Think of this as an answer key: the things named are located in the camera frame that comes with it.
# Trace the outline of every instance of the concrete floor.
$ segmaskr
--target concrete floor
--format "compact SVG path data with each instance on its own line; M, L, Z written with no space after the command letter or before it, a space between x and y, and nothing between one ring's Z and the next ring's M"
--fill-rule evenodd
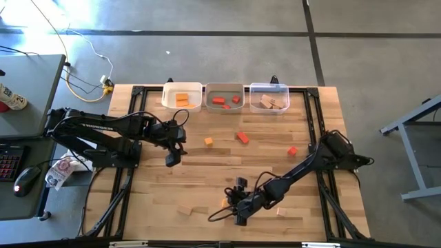
M36 3L60 29L70 23L71 28L95 30L307 31L301 0ZM441 1L309 0L309 4L316 32L441 32ZM48 26L28 1L9 1L1 17L0 28L32 27L25 34L0 34L1 45L41 54L63 53L57 36L41 31ZM102 74L108 74L107 62L94 56L83 39L71 35L62 38L77 76L98 83ZM88 39L113 61L115 83L163 83L168 77L205 83L252 83L277 74L288 85L317 85L307 37ZM441 196L401 201L401 193L417 189L416 180L399 134L383 137L378 129L441 93L441 39L317 38L317 44L325 84L338 88L356 152L376 160L360 170L372 237L439 247ZM93 99L99 94L96 91L87 97ZM81 102L61 81L53 107L104 114L109 102L110 97L99 103ZM439 185L440 181L434 178L431 183ZM47 209L53 218L44 223L36 219L0 222L0 244L74 237L84 196L84 187L51 191ZM23 232L28 235L17 235Z

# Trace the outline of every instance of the keyboard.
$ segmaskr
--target keyboard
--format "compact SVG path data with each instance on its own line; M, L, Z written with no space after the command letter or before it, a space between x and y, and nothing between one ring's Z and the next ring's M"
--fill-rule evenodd
M21 172L25 146L0 144L0 183L14 182Z

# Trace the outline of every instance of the black mouse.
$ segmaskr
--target black mouse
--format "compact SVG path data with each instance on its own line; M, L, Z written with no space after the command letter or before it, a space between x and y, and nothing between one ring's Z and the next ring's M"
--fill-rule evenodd
M34 186L35 180L38 178L41 169L37 166L32 166L24 169L14 183L14 195L24 197L29 194Z

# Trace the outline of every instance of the butcher block tabletop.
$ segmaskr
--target butcher block tabletop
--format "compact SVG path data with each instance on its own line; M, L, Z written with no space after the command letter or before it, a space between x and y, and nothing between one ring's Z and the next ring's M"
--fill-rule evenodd
M133 86L115 86L108 115L127 114ZM340 130L346 135L337 89L319 87L318 91L326 129ZM161 97L162 92L149 92L145 110L162 121L168 121L173 113L161 105ZM305 103L302 94L296 93L290 94L290 101L289 109L279 116L251 113L248 93L245 93L246 104L241 114L211 114L203 105L199 113L190 113L184 125L187 132L184 148L188 155L182 157L181 164L171 168L165 166L167 151L143 142L141 162L134 173L123 239L326 240L315 173L292 185L285 199L273 209L258 211L248 219L246 227L234 225L234 217L214 223L207 221L210 214L222 208L224 188L233 187L236 177L248 179L247 189L253 190L252 186L261 172L282 175L305 159L310 143ZM311 108L317 127L312 100ZM181 122L184 118L184 113L180 113L177 120ZM237 140L237 132L246 133L249 143L244 145ZM205 146L204 139L208 137L213 139L212 147ZM287 154L291 146L298 149L295 156ZM109 205L115 171L106 168L94 181L85 215L86 231L92 228ZM359 231L369 236L355 176L336 170L335 177L343 210ZM261 182L268 178L263 176ZM180 205L191 208L191 214L178 212ZM276 215L278 207L287 210L284 217ZM116 229L119 212L120 207L115 211L112 233ZM331 210L329 215L336 234L334 212Z

